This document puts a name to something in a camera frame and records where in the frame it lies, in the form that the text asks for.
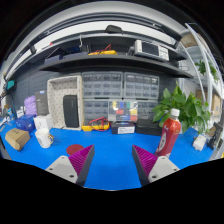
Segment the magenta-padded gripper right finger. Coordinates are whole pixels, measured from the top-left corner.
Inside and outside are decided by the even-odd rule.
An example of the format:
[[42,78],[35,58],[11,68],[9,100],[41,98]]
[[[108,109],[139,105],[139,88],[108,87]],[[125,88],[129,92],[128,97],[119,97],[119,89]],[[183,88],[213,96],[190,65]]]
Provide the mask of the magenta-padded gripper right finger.
[[132,156],[142,186],[179,171],[166,156],[157,157],[136,145],[132,146]]

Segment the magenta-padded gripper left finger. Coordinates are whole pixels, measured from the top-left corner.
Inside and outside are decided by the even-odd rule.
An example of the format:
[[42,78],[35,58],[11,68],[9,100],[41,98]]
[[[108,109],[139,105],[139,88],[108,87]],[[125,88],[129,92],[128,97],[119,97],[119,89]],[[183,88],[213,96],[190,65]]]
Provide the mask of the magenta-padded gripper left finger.
[[46,170],[74,184],[84,186],[94,155],[94,146],[90,145],[69,157],[60,156]]

